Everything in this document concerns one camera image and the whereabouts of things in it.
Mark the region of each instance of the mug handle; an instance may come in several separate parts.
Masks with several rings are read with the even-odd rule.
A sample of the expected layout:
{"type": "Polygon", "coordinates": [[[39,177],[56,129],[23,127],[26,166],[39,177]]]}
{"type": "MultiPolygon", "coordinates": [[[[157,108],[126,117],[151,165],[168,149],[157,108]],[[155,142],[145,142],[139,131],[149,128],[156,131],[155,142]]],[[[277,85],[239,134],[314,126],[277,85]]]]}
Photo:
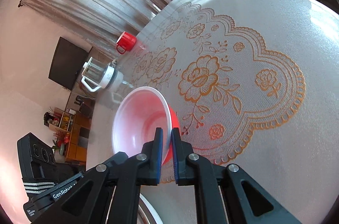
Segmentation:
{"type": "Polygon", "coordinates": [[[97,91],[99,88],[101,88],[101,86],[97,86],[96,88],[91,88],[89,85],[88,85],[88,83],[85,81],[85,77],[82,77],[82,79],[81,79],[81,82],[82,82],[82,84],[84,85],[84,86],[86,86],[86,88],[90,91],[90,92],[95,92],[95,91],[97,91]]]}
{"type": "Polygon", "coordinates": [[[122,49],[124,49],[124,51],[123,51],[123,52],[120,52],[119,49],[118,49],[118,47],[121,47],[121,46],[117,43],[117,51],[118,51],[118,53],[121,54],[121,55],[122,55],[122,54],[125,54],[126,50],[125,50],[123,47],[121,47],[122,49]]]}

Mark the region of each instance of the kettle handle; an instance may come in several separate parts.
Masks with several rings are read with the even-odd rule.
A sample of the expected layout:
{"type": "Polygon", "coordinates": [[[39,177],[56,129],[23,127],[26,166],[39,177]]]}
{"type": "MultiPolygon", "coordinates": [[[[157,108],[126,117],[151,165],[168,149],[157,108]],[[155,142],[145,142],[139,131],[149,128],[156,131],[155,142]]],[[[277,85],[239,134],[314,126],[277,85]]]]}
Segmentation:
{"type": "Polygon", "coordinates": [[[101,88],[101,86],[97,86],[95,89],[91,88],[91,87],[86,83],[85,77],[82,77],[81,82],[82,82],[82,84],[83,84],[84,86],[86,86],[86,88],[87,88],[90,92],[95,92],[95,91],[97,91],[98,89],[101,88]]]}

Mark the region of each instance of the glass kettle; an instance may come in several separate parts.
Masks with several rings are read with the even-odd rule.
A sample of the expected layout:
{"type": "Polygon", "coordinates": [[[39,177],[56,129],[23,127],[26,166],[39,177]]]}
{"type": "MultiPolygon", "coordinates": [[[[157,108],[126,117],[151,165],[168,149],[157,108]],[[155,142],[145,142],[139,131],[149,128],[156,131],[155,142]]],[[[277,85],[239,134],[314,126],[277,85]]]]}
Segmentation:
{"type": "Polygon", "coordinates": [[[90,92],[105,88],[111,81],[114,73],[114,68],[111,67],[110,64],[104,64],[93,59],[93,57],[91,57],[88,62],[84,63],[83,68],[81,82],[90,92]],[[91,88],[86,80],[96,85],[96,87],[91,88]]]}

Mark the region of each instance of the rose pattern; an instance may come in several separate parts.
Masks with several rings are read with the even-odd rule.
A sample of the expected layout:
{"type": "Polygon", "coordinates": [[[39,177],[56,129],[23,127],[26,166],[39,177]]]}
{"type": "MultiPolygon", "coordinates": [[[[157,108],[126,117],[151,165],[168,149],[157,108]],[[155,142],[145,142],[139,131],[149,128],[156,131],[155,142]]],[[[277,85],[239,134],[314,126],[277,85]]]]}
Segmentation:
{"type": "Polygon", "coordinates": [[[272,89],[267,93],[268,97],[274,94],[278,98],[278,90],[281,88],[281,83],[276,85],[277,80],[277,72],[273,69],[263,69],[256,75],[255,83],[262,91],[267,91],[269,88],[272,89]]]}
{"type": "Polygon", "coordinates": [[[216,72],[219,67],[218,58],[210,55],[201,56],[196,62],[190,63],[181,74],[182,80],[178,84],[180,95],[192,102],[208,95],[218,82],[216,72]]]}
{"type": "Polygon", "coordinates": [[[170,35],[174,33],[174,31],[178,30],[180,26],[180,21],[172,22],[166,29],[161,33],[160,39],[166,39],[170,35]]]}
{"type": "Polygon", "coordinates": [[[151,61],[152,61],[152,52],[148,52],[147,54],[143,55],[140,59],[138,59],[132,77],[136,77],[136,79],[138,80],[143,75],[145,75],[146,70],[150,66],[151,61]]]}
{"type": "Polygon", "coordinates": [[[204,32],[205,25],[198,23],[194,25],[189,31],[187,32],[186,37],[188,39],[194,39],[195,37],[199,36],[202,32],[204,32]]]}
{"type": "Polygon", "coordinates": [[[215,31],[215,30],[217,30],[218,28],[219,28],[219,25],[214,24],[214,25],[211,27],[211,30],[212,30],[212,31],[215,31]]]}
{"type": "Polygon", "coordinates": [[[211,140],[216,140],[224,135],[225,127],[222,124],[215,124],[208,131],[211,140]]]}
{"type": "Polygon", "coordinates": [[[152,60],[150,68],[146,72],[147,76],[152,80],[162,78],[165,73],[172,69],[172,66],[175,63],[176,54],[177,51],[175,50],[175,47],[168,47],[161,51],[157,57],[152,60]]]}
{"type": "Polygon", "coordinates": [[[245,48],[245,45],[242,42],[237,42],[234,46],[233,49],[235,52],[240,52],[242,49],[245,48]]]}

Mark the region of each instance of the table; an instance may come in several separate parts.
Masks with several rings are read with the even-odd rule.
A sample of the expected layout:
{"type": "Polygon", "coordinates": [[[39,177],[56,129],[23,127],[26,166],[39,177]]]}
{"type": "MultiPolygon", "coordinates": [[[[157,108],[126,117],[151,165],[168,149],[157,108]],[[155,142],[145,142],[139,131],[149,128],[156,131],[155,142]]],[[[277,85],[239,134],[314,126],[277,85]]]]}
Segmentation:
{"type": "MultiPolygon", "coordinates": [[[[125,83],[99,93],[87,168],[113,155],[120,101],[149,85],[197,153],[236,162],[302,223],[320,223],[339,193],[338,36],[338,15],[314,0],[172,1],[119,59],[125,83]]],[[[141,192],[165,224],[196,223],[192,187],[141,192]]]]}

